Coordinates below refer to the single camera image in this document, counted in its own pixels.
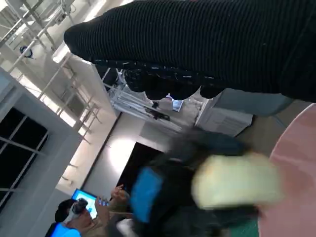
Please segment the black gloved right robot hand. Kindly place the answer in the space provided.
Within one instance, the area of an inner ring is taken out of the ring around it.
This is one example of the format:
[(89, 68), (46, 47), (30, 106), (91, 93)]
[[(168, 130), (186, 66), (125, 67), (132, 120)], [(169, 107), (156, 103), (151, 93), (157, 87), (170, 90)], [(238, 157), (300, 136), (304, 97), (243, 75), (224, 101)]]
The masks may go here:
[(136, 0), (71, 26), (64, 42), (152, 100), (227, 88), (316, 100), (313, 0)]

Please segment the bare left hand blue tape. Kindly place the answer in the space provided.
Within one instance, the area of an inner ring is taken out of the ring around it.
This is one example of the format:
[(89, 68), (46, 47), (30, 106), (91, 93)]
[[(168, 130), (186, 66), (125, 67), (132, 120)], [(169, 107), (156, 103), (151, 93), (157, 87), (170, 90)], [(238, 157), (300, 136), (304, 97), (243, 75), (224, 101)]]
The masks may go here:
[(223, 229), (249, 222), (257, 207), (238, 205), (203, 210), (194, 202), (191, 182), (208, 155), (246, 152), (235, 138), (192, 128), (171, 140), (169, 149), (149, 162), (133, 185), (130, 204), (141, 237), (218, 237)]

